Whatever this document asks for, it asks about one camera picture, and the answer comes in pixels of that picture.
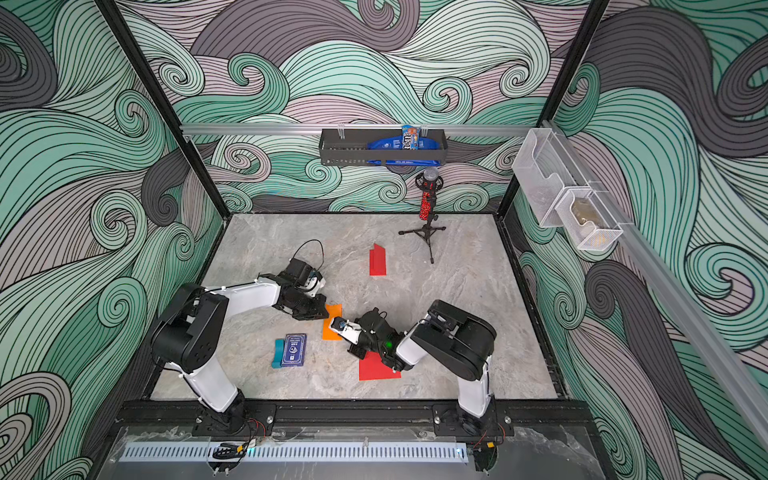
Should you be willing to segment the orange square paper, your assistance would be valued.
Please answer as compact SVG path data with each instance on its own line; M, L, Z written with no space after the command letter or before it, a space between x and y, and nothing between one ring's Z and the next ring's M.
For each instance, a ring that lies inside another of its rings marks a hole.
M328 317L323 321L323 327L321 332L322 340L323 341L342 341L343 338L338 333L336 333L331 329L333 320L336 317L342 316L342 305L341 304L327 305L326 310L328 312Z

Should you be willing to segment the red square paper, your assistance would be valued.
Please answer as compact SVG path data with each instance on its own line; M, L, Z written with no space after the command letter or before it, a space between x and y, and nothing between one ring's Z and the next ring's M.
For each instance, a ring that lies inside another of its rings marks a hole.
M401 377L400 372L382 362L378 353L367 352L358 363L358 379L360 381L390 380Z
M378 244L369 251L369 275L387 275L386 249Z

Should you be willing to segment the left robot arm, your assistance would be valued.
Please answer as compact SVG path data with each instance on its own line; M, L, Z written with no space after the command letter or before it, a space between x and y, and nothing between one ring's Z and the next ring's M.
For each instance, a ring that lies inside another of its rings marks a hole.
M278 274L261 274L237 285L179 287L160 314L150 353L181 376L203 406L202 425L215 434L236 434L248 426L246 400L217 358L228 320L246 312L273 308L297 321L328 317L325 279L319 269L292 258Z

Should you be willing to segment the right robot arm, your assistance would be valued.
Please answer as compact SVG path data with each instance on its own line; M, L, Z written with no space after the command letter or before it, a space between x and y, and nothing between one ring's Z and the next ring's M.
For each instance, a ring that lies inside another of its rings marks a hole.
M437 299L405 332L390 326L377 308L353 321L336 317L330 329L349 343L350 354L361 360L376 354L393 372L408 371L427 357L436 360L457 379L457 419L463 430L477 436L488 428L494 400L489 370L497 332L486 320Z

